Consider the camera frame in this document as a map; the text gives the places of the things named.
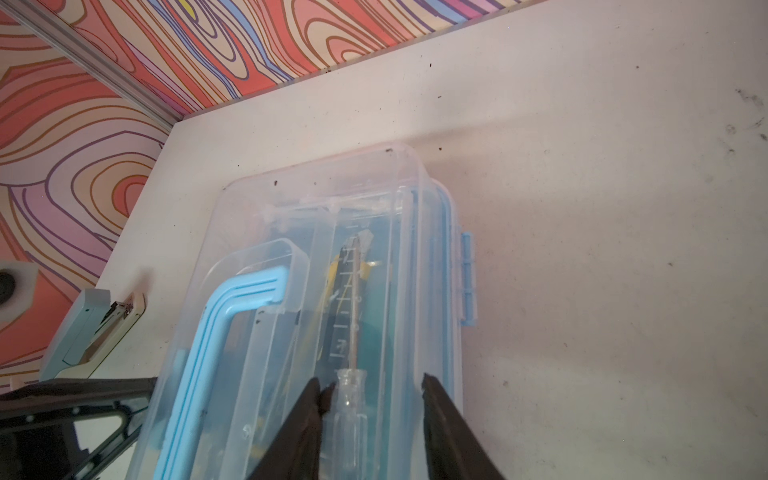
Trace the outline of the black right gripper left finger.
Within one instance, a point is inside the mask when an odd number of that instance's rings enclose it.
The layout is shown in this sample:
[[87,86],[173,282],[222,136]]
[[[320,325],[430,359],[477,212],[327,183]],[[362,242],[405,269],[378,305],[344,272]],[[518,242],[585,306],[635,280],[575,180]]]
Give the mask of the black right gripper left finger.
[[253,480],[319,478],[324,390],[311,378],[254,471]]

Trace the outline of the yellow black utility knife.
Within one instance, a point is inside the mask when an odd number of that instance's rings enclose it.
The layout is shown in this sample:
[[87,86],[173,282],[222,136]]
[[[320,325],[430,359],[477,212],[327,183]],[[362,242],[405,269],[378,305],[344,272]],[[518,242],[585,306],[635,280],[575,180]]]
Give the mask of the yellow black utility knife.
[[366,229],[349,237],[329,266],[316,371],[330,377],[349,367],[350,326],[358,325],[359,361],[375,361],[382,338],[379,315],[367,301],[372,266],[367,261],[373,233]]

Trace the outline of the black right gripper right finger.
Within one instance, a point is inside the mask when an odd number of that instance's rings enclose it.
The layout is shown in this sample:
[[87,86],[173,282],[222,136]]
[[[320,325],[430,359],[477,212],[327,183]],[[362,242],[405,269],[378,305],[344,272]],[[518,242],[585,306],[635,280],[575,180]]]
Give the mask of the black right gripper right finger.
[[440,380],[424,374],[422,391],[428,478],[503,480]]

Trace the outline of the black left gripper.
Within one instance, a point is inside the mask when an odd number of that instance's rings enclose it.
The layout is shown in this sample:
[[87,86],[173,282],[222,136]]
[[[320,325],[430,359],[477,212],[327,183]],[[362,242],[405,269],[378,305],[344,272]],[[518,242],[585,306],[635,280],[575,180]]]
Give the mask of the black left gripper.
[[[47,380],[1,396],[3,479],[96,479],[138,440],[157,379]],[[115,420],[95,447],[75,425]]]

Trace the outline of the silver small screwdriver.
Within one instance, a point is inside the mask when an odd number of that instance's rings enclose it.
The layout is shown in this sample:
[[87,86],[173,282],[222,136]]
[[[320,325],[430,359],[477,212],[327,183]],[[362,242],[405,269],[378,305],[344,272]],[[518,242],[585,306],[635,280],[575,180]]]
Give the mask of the silver small screwdriver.
[[330,473],[334,479],[362,479],[365,476],[367,373],[359,367],[356,322],[351,324],[349,332],[349,367],[339,369],[334,380],[330,456]]

